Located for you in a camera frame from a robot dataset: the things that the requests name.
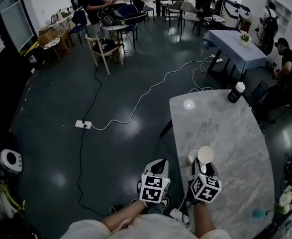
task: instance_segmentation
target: gray floor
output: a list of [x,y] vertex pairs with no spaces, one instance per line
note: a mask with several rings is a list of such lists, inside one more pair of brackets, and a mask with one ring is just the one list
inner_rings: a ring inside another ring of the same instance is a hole
[[[97,127],[104,127],[111,119],[128,120],[139,97],[162,81],[166,72],[216,53],[211,49],[201,56],[202,36],[206,31],[202,27],[198,37],[187,22],[180,37],[177,22],[173,21],[169,28],[162,17],[155,22],[150,17],[145,25],[138,24],[137,53],[127,55],[123,66],[108,60],[109,76],[104,65],[99,64],[97,77],[102,88],[86,120]],[[18,151],[23,156],[19,196],[26,200],[26,218],[44,239],[60,237],[74,221],[101,219],[77,203],[82,131],[74,126],[90,106],[98,82],[94,79],[95,65],[87,44],[84,42],[81,47],[75,36],[73,40],[75,47],[63,57],[62,64],[44,67],[30,79],[11,127],[18,136]],[[125,44],[126,49],[132,49],[127,38]],[[168,191],[170,209],[180,205],[183,193],[173,132],[169,131],[163,139],[159,139],[159,134],[170,120],[169,99],[194,87],[192,71],[198,66],[199,63],[193,63],[168,75],[165,83],[143,98],[129,124],[112,123],[103,131],[85,131],[82,203],[103,214],[108,214],[114,204],[127,205],[137,197],[136,183],[145,165],[166,158],[172,181]],[[215,70],[223,66],[224,62],[217,64]],[[260,79],[272,81],[264,69],[247,74],[247,94]],[[199,70],[195,81],[201,87],[220,88],[219,81]],[[292,153],[292,108],[275,125],[265,123],[262,130],[266,131],[276,192],[279,192],[284,153]]]

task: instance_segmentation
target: gray marble tabletop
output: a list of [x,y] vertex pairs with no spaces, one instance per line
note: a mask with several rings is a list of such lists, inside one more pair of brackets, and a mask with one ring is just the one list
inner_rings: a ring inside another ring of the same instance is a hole
[[[243,97],[232,104],[227,90],[208,90],[170,99],[170,111],[182,176],[187,192],[192,150],[210,146],[212,163],[222,181],[222,191],[207,204],[214,225],[232,239],[251,239],[272,220],[252,217],[255,208],[274,206],[274,181],[263,134]],[[193,101],[190,109],[185,101]],[[193,212],[189,211],[193,222]]]

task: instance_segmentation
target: white flower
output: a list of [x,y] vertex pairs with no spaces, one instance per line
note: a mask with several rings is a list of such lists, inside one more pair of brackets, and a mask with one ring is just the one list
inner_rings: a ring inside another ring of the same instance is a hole
[[292,201],[292,192],[291,191],[285,192],[285,190],[284,190],[283,194],[281,195],[279,205],[283,207],[287,204],[290,204],[291,201]]
[[283,214],[287,214],[291,210],[291,206],[289,204],[284,205],[283,208],[284,208]]

